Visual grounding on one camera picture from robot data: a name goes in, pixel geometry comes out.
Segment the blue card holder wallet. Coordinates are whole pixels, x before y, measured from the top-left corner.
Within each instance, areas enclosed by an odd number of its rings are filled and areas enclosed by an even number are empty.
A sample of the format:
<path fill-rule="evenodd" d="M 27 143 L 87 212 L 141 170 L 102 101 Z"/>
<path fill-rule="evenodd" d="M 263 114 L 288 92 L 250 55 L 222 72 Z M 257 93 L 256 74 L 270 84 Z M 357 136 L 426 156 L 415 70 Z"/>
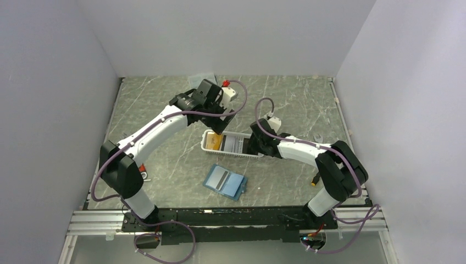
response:
<path fill-rule="evenodd" d="M 230 200 L 238 201 L 246 191 L 247 182 L 248 178 L 244 175 L 213 164 L 202 185 Z"/>

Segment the white plastic basket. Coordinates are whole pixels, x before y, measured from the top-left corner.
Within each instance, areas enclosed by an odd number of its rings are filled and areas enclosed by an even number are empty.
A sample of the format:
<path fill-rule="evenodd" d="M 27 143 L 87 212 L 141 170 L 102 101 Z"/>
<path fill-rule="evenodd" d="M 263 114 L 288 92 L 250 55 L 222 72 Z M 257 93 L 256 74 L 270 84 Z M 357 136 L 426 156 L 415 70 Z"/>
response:
<path fill-rule="evenodd" d="M 247 153 L 247 143 L 251 137 L 251 134 L 238 133 L 231 131 L 224 131 L 223 142 L 221 144 L 220 150 L 207 150 L 205 148 L 205 141 L 207 132 L 214 132 L 211 129 L 207 129 L 202 134 L 201 149 L 207 153 L 214 153 L 217 155 L 230 155 L 236 157 L 248 157 L 248 158 L 260 158 L 263 157 L 263 154 L 252 155 Z"/>

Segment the white striped credit card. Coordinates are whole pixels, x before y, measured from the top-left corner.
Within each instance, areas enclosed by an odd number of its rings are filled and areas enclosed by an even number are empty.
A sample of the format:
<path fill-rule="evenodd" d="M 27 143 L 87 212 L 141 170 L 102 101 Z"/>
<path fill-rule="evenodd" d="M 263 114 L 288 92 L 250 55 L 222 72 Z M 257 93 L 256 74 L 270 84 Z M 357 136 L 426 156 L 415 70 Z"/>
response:
<path fill-rule="evenodd" d="M 229 170 L 215 164 L 209 171 L 204 184 L 209 188 L 220 191 L 230 174 Z"/>

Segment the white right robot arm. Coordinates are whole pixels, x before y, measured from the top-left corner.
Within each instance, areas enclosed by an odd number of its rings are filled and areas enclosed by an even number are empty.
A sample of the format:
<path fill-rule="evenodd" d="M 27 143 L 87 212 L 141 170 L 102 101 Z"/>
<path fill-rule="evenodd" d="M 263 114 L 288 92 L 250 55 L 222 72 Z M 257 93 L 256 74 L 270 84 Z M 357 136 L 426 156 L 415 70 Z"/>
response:
<path fill-rule="evenodd" d="M 368 180 L 368 173 L 354 152 L 344 141 L 318 144 L 298 139 L 290 134 L 278 135 L 279 122 L 261 118 L 250 125 L 252 135 L 248 152 L 295 160 L 315 167 L 323 188 L 304 206 L 303 222 L 316 228 L 324 221 L 324 214 L 345 202 Z"/>

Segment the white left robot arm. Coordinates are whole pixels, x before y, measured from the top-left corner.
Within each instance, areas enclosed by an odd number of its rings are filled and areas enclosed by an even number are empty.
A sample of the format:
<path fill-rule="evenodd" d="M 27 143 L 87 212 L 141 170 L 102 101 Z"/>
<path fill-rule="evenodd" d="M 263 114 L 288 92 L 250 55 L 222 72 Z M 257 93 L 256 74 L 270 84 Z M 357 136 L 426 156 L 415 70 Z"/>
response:
<path fill-rule="evenodd" d="M 229 81 L 219 86 L 203 79 L 198 88 L 172 98 L 161 113 L 132 135 L 114 143 L 106 141 L 100 149 L 97 179 L 102 179 L 115 196 L 137 216 L 136 224 L 150 231 L 159 223 L 159 209 L 143 189 L 140 167 L 163 142 L 202 122 L 220 134 L 236 115 L 232 102 L 237 92 Z"/>

